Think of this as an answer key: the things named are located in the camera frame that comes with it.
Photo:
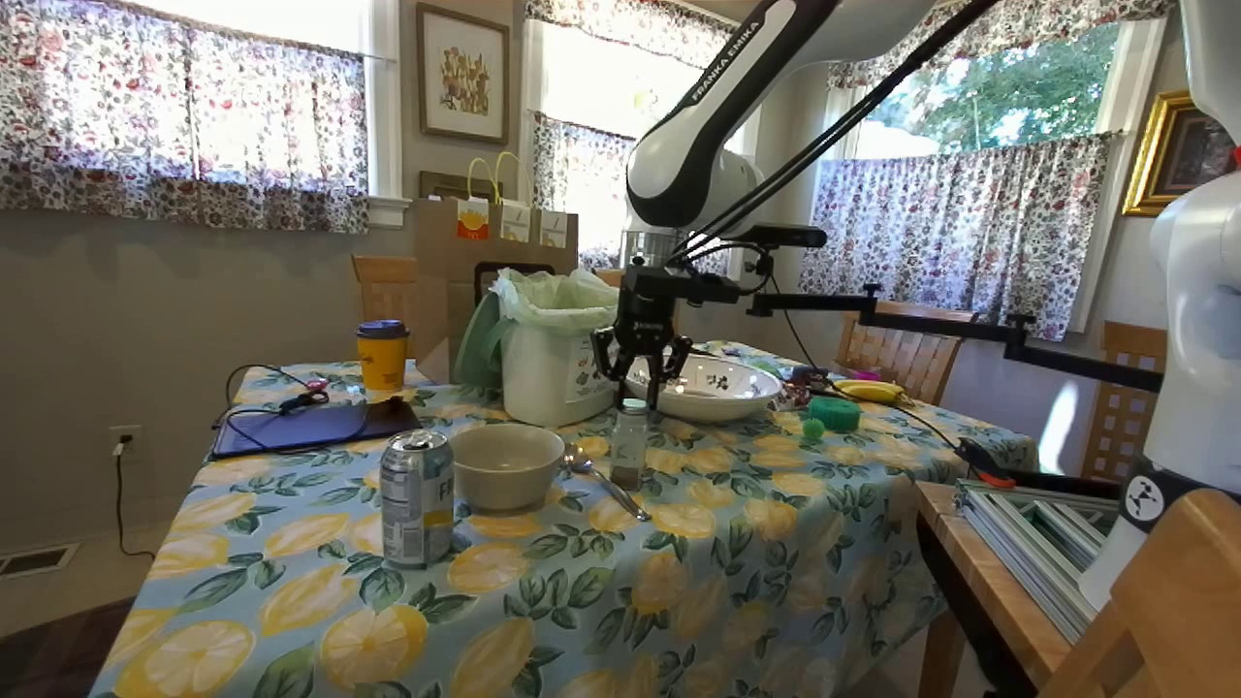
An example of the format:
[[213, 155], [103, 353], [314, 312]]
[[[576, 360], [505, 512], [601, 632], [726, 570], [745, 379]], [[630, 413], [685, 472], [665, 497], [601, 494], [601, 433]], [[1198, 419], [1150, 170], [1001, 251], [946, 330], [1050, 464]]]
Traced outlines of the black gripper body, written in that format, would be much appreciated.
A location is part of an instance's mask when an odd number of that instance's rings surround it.
[[625, 353], [663, 353], [673, 342], [673, 305], [703, 304], [705, 281], [678, 268], [628, 268], [619, 276], [615, 342]]

